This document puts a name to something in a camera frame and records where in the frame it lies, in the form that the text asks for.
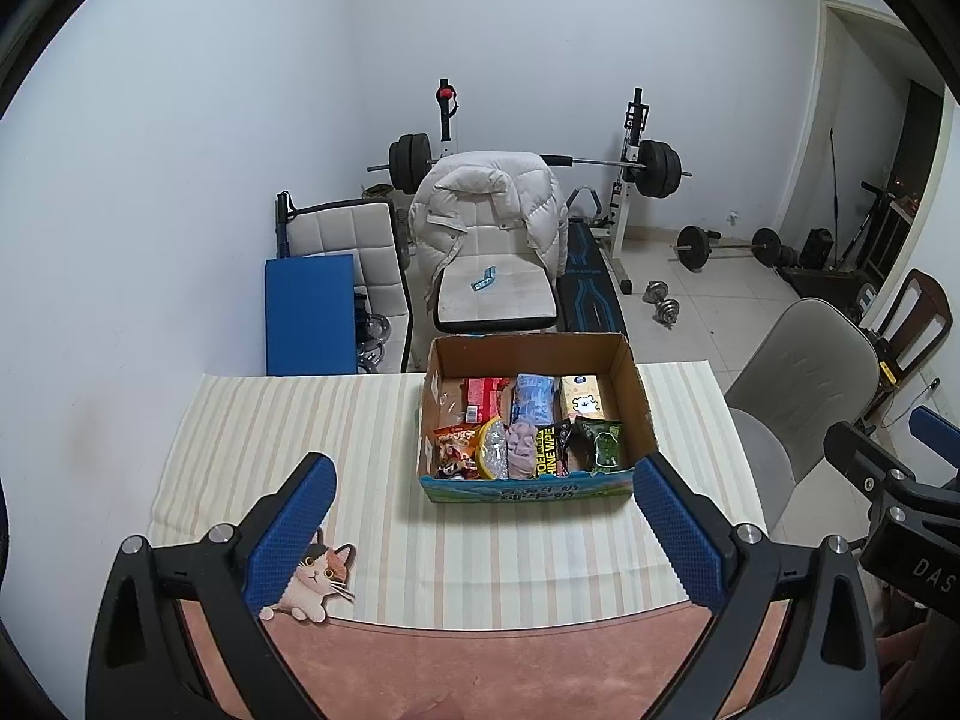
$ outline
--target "cat's face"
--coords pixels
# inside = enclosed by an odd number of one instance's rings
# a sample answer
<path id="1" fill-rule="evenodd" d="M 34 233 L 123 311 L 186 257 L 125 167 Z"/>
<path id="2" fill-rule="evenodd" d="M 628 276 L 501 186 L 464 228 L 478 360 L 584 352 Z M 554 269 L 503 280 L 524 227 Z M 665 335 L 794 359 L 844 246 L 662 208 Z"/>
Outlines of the cat's face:
<path id="1" fill-rule="evenodd" d="M 353 552 L 352 544 L 330 549 L 323 544 L 323 531 L 318 531 L 296 565 L 296 579 L 319 595 L 336 594 L 352 601 L 353 593 L 347 589 L 347 572 Z"/>

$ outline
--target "striped tablecloth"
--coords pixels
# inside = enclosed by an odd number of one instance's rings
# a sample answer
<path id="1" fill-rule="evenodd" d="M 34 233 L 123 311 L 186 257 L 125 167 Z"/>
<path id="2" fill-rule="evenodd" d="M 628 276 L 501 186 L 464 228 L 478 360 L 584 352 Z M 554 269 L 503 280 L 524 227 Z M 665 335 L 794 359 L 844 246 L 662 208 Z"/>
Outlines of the striped tablecloth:
<path id="1" fill-rule="evenodd" d="M 706 362 L 640 365 L 662 453 L 731 522 L 763 526 L 750 467 Z M 595 622 L 685 600 L 643 515 L 623 496 L 437 505 L 416 480 L 422 374 L 203 378 L 152 509 L 152 544 L 238 522 L 307 451 L 338 493 L 325 542 L 352 543 L 355 603 L 332 617 L 491 631 Z"/>

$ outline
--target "silver dumbbell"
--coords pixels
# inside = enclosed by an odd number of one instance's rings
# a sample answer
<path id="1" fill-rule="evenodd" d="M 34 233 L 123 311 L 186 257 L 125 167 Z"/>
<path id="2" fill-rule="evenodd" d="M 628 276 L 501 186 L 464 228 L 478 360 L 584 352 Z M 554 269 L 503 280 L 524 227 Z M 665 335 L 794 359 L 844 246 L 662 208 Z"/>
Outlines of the silver dumbbell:
<path id="1" fill-rule="evenodd" d="M 670 288 L 665 281 L 651 281 L 643 291 L 643 302 L 653 303 L 656 306 L 654 321 L 664 327 L 673 327 L 680 317 L 680 303 L 667 295 Z"/>

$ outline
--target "dark brown chair back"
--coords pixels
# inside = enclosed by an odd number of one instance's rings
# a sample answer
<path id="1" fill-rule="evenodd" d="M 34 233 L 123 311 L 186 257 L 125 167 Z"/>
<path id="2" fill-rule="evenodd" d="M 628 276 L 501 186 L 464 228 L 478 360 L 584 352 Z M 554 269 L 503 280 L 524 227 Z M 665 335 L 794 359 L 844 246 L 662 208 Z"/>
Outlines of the dark brown chair back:
<path id="1" fill-rule="evenodd" d="M 944 338 L 947 338 L 950 327 L 953 327 L 953 314 L 950 313 L 947 293 L 944 292 L 944 288 L 940 286 L 939 282 L 933 276 L 927 275 L 923 271 L 918 271 L 918 269 L 914 268 L 911 269 L 909 274 L 906 274 L 906 279 L 904 279 L 904 283 L 901 284 L 899 293 L 896 294 L 896 300 L 894 300 L 890 311 L 887 312 L 887 316 L 883 319 L 882 324 L 880 324 L 877 333 L 880 336 L 886 335 L 890 322 L 893 320 L 896 310 L 899 309 L 901 303 L 904 302 L 904 295 L 906 295 L 906 290 L 911 283 L 917 285 L 917 289 L 920 290 L 920 297 L 913 308 L 910 309 L 910 313 L 906 314 L 906 318 L 901 326 L 896 328 L 893 336 L 890 337 L 890 347 L 893 349 L 896 357 L 898 359 L 902 357 L 904 352 L 910 348 L 911 344 L 914 343 L 917 338 L 920 338 L 920 335 L 923 335 L 925 329 L 930 326 L 930 322 L 933 322 L 936 317 L 942 317 L 944 319 L 944 326 L 942 330 L 937 333 L 936 337 L 910 361 L 907 367 L 901 367 L 904 372 L 904 379 L 923 365 L 923 362 L 933 353 L 933 350 L 939 346 L 940 342 Z"/>

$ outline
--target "gray chair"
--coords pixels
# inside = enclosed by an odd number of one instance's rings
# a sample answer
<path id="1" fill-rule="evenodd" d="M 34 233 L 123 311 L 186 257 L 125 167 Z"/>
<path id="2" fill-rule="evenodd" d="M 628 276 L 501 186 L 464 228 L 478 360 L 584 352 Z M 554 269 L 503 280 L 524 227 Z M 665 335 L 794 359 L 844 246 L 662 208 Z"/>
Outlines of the gray chair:
<path id="1" fill-rule="evenodd" d="M 878 375 L 870 341 L 829 303 L 798 300 L 778 319 L 727 390 L 767 528 L 823 459 L 827 428 L 863 415 Z"/>

